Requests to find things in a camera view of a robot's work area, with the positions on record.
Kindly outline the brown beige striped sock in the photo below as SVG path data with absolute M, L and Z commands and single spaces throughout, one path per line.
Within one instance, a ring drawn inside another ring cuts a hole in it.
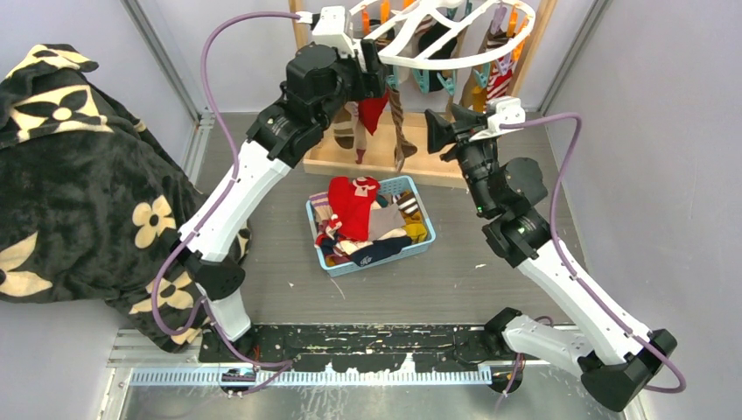
M 406 159 L 414 156 L 418 148 L 406 138 L 403 131 L 404 111 L 400 92 L 392 87 L 388 87 L 387 91 L 391 118 L 395 126 L 395 171 L 400 172 Z

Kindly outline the beige maroon-toe sock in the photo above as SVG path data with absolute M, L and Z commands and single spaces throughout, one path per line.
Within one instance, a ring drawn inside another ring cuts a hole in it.
M 355 125 L 354 130 L 354 143 L 353 147 L 355 150 L 355 163 L 361 165 L 363 163 L 366 150 L 368 147 L 367 130 L 362 122 Z

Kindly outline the white oval clip hanger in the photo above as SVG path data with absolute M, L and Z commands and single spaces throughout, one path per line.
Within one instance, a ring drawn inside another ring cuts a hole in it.
M 376 41 L 388 32 L 394 31 L 392 41 L 381 49 L 381 62 L 416 70 L 454 70 L 493 63 L 509 53 L 515 57 L 537 26 L 536 11 L 523 1 L 478 1 L 459 19 L 447 17 L 445 13 L 449 9 L 464 7 L 463 1 L 404 1 L 400 10 L 393 10 L 387 1 L 360 1 L 349 10 L 351 18 L 361 16 L 375 5 L 379 7 L 381 23 L 374 29 L 365 30 L 361 37 L 354 37 L 353 42 Z M 506 42 L 503 45 L 468 56 L 460 55 L 447 59 L 435 56 L 479 21 L 488 20 L 495 25 L 502 25 L 510 15 L 515 17 L 515 26 L 506 29 Z M 441 25 L 443 33 L 429 45 L 419 48 L 415 55 L 403 53 L 404 48 L 413 42 L 418 28 L 426 19 L 430 19 L 434 25 Z

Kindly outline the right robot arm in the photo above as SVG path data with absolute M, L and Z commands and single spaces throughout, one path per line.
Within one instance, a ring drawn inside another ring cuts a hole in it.
M 603 407 L 620 412 L 662 368 L 670 368 L 676 338 L 651 330 L 617 304 L 565 247 L 554 215 L 536 205 L 554 199 L 539 164 L 530 157 L 498 159 L 498 140 L 532 126 L 517 98 L 492 101 L 486 111 L 459 105 L 451 119 L 426 110 L 427 150 L 456 161 L 469 189 L 490 249 L 537 284 L 576 324 L 577 332 L 546 325 L 505 308 L 484 327 L 483 345 L 496 359 L 528 356 L 577 377 Z

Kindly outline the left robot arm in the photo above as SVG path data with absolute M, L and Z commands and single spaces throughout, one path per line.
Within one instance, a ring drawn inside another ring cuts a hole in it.
M 309 44 L 286 66 L 280 97 L 247 131 L 230 171 L 199 211 L 166 234 L 175 260 L 206 299 L 206 311 L 224 334 L 220 348 L 234 361 L 254 352 L 255 337 L 240 288 L 243 268 L 229 256 L 233 241 L 267 193 L 323 138 L 348 102 L 379 98 L 386 67 L 374 41 L 356 52 Z

